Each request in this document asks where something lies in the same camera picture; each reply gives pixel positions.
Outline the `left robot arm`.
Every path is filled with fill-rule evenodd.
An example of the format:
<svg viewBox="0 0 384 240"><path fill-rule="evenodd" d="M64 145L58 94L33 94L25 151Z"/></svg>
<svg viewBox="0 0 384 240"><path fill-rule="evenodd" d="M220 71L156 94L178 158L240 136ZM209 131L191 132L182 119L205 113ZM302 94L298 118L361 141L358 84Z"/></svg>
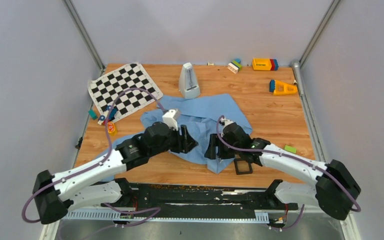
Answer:
<svg viewBox="0 0 384 240"><path fill-rule="evenodd" d="M36 176L33 187L39 222L54 223L70 211L92 205L129 206L134 198L129 182L120 178L104 183L103 179L147 164L158 154L186 154L196 146L198 142L186 125L175 130L158 121L87 164L55 174L44 170Z"/></svg>

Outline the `light blue shirt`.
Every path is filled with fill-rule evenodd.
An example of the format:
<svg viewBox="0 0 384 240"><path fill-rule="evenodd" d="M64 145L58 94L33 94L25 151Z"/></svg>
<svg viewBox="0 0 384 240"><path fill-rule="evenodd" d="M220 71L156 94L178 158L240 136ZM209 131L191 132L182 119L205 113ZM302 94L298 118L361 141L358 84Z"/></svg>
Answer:
<svg viewBox="0 0 384 240"><path fill-rule="evenodd" d="M193 164L205 165L209 171L215 174L219 174L234 160L233 158L219 160L204 157L209 146L210 135L216 133L218 118L223 115L236 122L247 134L251 134L253 131L246 116L227 93L194 99L165 95L159 102L166 110L180 110L181 115L177 119L177 123L186 125L189 134L198 142L198 146L189 153L170 151L169 154Z"/></svg>

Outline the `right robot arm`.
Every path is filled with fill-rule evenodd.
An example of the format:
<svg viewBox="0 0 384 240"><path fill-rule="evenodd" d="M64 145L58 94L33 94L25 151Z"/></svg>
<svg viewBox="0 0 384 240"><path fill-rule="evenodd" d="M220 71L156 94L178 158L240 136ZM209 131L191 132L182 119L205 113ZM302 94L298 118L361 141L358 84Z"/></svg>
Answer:
<svg viewBox="0 0 384 240"><path fill-rule="evenodd" d="M211 134L204 156L230 159L235 156L286 173L300 183L274 180L265 195L266 204L278 209L283 204L316 206L330 217L345 220L350 212L360 212L357 198L361 188L339 160L311 160L281 149L263 138L252 138L241 126L223 118Z"/></svg>

